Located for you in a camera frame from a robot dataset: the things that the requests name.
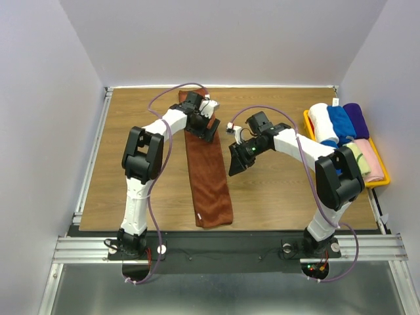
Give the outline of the green cream patterned towel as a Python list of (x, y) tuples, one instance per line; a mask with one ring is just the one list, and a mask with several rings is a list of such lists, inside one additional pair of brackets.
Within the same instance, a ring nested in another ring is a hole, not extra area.
[(352, 151), (362, 176), (364, 177), (370, 174), (371, 167), (369, 166), (367, 159), (363, 155), (361, 149), (359, 149), (359, 147), (353, 142), (346, 143), (345, 147)]

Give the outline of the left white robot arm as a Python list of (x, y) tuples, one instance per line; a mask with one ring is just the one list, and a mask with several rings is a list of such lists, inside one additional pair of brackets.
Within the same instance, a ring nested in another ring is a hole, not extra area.
[(208, 123), (219, 108), (215, 100), (205, 98), (200, 105), (188, 103), (172, 105), (164, 115), (145, 127), (133, 127), (122, 157), (127, 183), (124, 217), (117, 232), (117, 248), (130, 258), (145, 254), (147, 210), (151, 187), (165, 167), (165, 142), (172, 144), (172, 136), (185, 130), (195, 137), (211, 142), (220, 121)]

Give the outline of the brown towel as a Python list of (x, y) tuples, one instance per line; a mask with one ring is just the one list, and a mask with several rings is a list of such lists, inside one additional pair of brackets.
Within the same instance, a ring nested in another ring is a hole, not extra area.
[(209, 229), (232, 224), (234, 215), (219, 133), (215, 132), (212, 142), (187, 131), (184, 138), (196, 226)]

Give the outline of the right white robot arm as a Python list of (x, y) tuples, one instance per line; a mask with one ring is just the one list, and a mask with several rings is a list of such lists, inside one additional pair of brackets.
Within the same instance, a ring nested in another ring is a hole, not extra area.
[(352, 150), (317, 143), (285, 123), (258, 127), (248, 140), (243, 139), (242, 128), (233, 123), (228, 123), (226, 130), (235, 138), (229, 146), (230, 176), (247, 170), (258, 155), (269, 150), (286, 154), (303, 164), (317, 210), (303, 232), (302, 248), (310, 256), (324, 252), (340, 227), (343, 213), (365, 188)]

